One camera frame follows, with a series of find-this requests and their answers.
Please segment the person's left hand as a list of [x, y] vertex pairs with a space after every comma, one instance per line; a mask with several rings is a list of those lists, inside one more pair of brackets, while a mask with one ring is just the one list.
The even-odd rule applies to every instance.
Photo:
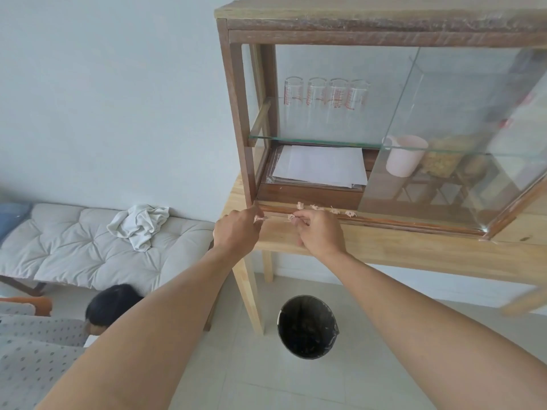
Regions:
[[248, 255], [258, 239], [259, 234], [255, 234], [250, 225], [249, 208], [230, 211], [216, 222], [213, 230], [214, 251], [233, 264]]

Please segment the person's right hand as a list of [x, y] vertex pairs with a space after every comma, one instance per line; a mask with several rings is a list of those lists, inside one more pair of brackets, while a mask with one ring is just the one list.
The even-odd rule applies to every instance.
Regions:
[[327, 211], [318, 211], [318, 230], [306, 235], [299, 235], [301, 244], [325, 263], [337, 255], [346, 254], [343, 230], [336, 216]]

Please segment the person's right forearm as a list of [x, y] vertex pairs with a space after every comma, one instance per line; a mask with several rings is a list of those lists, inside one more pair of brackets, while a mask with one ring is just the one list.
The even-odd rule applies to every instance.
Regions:
[[345, 252], [321, 262], [438, 410], [547, 410], [547, 365], [522, 347]]

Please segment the dark wooden tray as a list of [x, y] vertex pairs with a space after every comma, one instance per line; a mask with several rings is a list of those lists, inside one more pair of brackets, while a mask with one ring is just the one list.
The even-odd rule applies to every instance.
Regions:
[[335, 187], [291, 183], [285, 179], [274, 179], [273, 172], [285, 144], [274, 145], [268, 153], [262, 177], [257, 186], [256, 200], [280, 204], [333, 206], [342, 209], [357, 209], [362, 202], [365, 186]]

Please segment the white paper stack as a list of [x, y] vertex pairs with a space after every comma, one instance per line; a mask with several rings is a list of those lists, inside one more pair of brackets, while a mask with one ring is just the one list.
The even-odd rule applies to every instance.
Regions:
[[363, 151], [352, 147], [284, 145], [272, 175], [344, 188], [368, 183]]

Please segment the glass shelf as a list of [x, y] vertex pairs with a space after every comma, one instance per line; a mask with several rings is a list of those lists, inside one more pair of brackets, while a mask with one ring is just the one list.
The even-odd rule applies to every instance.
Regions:
[[530, 149], [518, 151], [516, 146], [513, 147], [501, 147], [496, 149], [494, 143], [486, 144], [485, 141], [474, 142], [473, 139], [469, 141], [466, 138], [450, 137], [447, 139], [434, 140], [431, 142], [420, 142], [420, 138], [417, 140], [409, 139], [408, 141], [400, 138], [386, 136], [377, 143], [363, 143], [363, 142], [340, 142], [340, 141], [326, 141], [319, 139], [295, 139], [295, 138], [280, 138], [280, 137], [267, 137], [267, 136], [250, 136], [247, 139], [246, 146], [256, 147], [260, 144], [264, 146], [270, 146], [272, 143], [278, 143], [280, 145], [305, 145], [305, 146], [331, 146], [331, 147], [352, 147], [366, 150], [395, 150], [402, 149], [408, 151], [425, 151], [435, 153], [454, 153], [462, 155], [492, 155], [496, 157], [518, 157], [518, 158], [531, 158], [547, 159], [547, 147], [543, 150], [540, 148], [532, 147]]

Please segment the light wooden table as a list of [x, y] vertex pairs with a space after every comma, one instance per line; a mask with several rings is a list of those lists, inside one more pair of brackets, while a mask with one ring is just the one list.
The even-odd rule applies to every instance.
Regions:
[[547, 315], [547, 246], [342, 225], [350, 254], [427, 296]]

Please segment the black trash bin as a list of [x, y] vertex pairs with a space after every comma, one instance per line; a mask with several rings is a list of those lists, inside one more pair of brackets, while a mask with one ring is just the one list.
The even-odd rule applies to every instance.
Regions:
[[315, 296], [299, 295], [290, 298], [280, 309], [277, 333], [290, 353], [315, 360], [332, 350], [340, 331], [325, 302]]

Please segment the pale pink plastic cup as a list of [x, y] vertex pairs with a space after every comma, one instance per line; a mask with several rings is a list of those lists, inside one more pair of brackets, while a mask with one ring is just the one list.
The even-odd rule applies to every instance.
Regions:
[[386, 171], [398, 178], [410, 177], [426, 153], [428, 142], [418, 136], [387, 135], [386, 139], [390, 141]]

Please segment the wooden glass display cabinet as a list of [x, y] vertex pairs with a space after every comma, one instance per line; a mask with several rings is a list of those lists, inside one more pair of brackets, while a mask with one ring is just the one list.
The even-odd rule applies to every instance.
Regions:
[[[532, 48], [547, 50], [547, 0], [234, 0], [215, 10], [229, 92], [244, 201], [288, 217], [297, 204], [256, 200], [274, 145], [246, 146], [250, 136], [377, 143], [386, 135], [419, 48]], [[284, 119], [284, 82], [304, 80], [299, 121]], [[307, 124], [312, 77], [326, 79], [322, 112]], [[331, 79], [348, 81], [341, 121], [327, 121]], [[346, 119], [352, 80], [370, 83], [363, 116]], [[547, 189], [547, 175], [513, 203], [484, 235], [378, 221], [342, 209], [340, 221], [369, 227], [491, 239]], [[322, 206], [330, 211], [333, 206]], [[349, 218], [346, 210], [357, 213]]]

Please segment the crumpled white cloth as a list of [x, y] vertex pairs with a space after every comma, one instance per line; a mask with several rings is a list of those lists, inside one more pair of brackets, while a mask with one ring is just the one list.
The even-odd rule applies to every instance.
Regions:
[[145, 253], [170, 216], [170, 207], [139, 204], [118, 212], [106, 226], [114, 237], [127, 240], [134, 251]]

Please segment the sliding glass door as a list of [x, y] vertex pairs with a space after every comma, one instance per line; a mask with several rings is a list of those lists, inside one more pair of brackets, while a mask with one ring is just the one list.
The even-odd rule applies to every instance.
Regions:
[[[547, 147], [547, 50], [419, 48], [386, 135], [476, 136], [496, 149]], [[357, 211], [378, 221], [484, 235], [547, 175], [547, 159], [465, 155], [449, 178], [386, 171], [380, 150]]]

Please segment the grey tufted bench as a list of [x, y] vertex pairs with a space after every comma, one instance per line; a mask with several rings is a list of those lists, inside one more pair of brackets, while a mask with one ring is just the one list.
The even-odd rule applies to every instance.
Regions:
[[213, 223], [169, 217], [145, 252], [107, 230], [119, 211], [37, 204], [0, 244], [0, 279], [105, 290], [130, 284], [147, 295], [202, 258]]

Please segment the blue pillow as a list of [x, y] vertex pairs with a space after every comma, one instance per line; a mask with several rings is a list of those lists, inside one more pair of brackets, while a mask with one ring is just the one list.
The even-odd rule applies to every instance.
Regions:
[[28, 219], [32, 208], [31, 203], [0, 203], [0, 245], [13, 230]]

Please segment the grey dotted upholstered chair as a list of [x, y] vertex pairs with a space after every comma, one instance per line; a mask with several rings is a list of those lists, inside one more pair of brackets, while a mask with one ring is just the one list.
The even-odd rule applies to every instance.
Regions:
[[0, 410], [33, 410], [85, 351], [85, 321], [0, 302]]

